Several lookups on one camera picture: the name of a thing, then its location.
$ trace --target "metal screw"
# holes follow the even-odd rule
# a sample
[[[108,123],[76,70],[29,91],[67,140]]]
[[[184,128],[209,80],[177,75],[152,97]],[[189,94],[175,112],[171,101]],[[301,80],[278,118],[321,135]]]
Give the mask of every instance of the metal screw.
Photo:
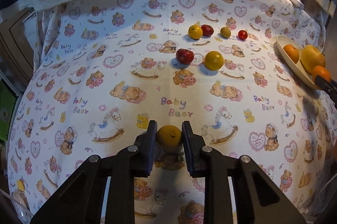
[[[92,163],[97,162],[98,160],[99,160],[98,155],[92,155],[89,157],[89,161]]]
[[[203,146],[203,147],[202,147],[202,150],[203,150],[204,152],[206,152],[206,153],[209,153],[209,152],[211,152],[211,151],[213,150],[213,148],[210,147],[210,146]]]
[[[129,152],[136,152],[138,150],[138,147],[136,145],[130,145],[127,150]]]
[[[250,162],[250,157],[248,157],[248,156],[246,156],[246,155],[242,156],[240,159],[241,159],[244,163]]]

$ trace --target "yellow pear in bowl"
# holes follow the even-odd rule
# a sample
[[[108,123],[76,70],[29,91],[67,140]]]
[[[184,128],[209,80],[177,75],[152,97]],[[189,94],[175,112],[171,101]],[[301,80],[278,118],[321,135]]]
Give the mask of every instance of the yellow pear in bowl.
[[[320,65],[322,67],[325,67],[325,56],[313,45],[307,45],[302,50],[301,63],[305,71],[307,71],[308,74],[311,75],[312,70],[315,68],[315,66]]]
[[[156,140],[165,152],[171,154],[179,153],[183,143],[181,131],[174,125],[164,125],[160,128],[157,132]]]

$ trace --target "green lime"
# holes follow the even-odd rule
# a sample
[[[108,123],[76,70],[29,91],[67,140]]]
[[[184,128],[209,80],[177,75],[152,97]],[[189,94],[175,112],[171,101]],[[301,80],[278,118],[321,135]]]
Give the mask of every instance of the green lime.
[[[221,36],[224,37],[224,38],[229,38],[230,35],[231,35],[230,29],[229,29],[228,27],[223,27],[223,28],[221,28],[221,30],[220,30],[220,34],[221,34]]]

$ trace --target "green object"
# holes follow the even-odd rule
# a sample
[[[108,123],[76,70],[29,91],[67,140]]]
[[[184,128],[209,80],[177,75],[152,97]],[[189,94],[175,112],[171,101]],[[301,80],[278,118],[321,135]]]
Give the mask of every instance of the green object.
[[[16,96],[11,93],[4,81],[0,81],[0,139],[8,139],[9,125],[16,102]]]
[[[228,27],[223,27],[220,30],[220,34],[224,38],[229,38],[231,35],[230,29]]]

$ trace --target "white plate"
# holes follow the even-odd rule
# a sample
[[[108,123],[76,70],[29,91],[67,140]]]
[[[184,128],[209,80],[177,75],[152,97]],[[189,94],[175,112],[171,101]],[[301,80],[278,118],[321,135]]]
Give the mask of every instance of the white plate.
[[[289,39],[288,37],[284,35],[278,35],[276,37],[276,45],[278,51],[281,53],[284,61],[287,63],[287,65],[290,67],[290,69],[295,73],[295,75],[301,79],[303,83],[305,83],[308,87],[312,89],[317,89],[316,85],[313,83],[311,76],[305,71],[304,67],[302,66],[300,60],[295,64],[293,60],[288,56],[288,54],[284,51],[283,47],[285,45],[293,45],[298,52],[300,53],[300,59],[303,48],[301,48],[297,43],[295,43],[293,40]]]

